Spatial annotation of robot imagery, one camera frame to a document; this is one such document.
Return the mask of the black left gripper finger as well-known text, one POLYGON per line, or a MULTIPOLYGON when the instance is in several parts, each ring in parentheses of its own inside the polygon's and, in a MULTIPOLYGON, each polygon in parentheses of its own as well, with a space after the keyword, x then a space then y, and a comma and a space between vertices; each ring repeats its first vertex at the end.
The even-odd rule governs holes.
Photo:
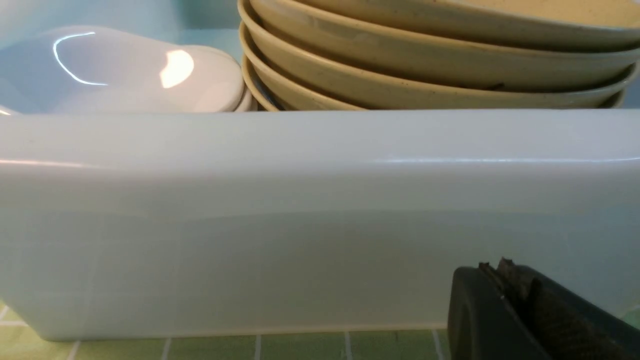
POLYGON ((452 276, 453 360, 637 360, 639 330, 526 265, 501 259, 452 276))

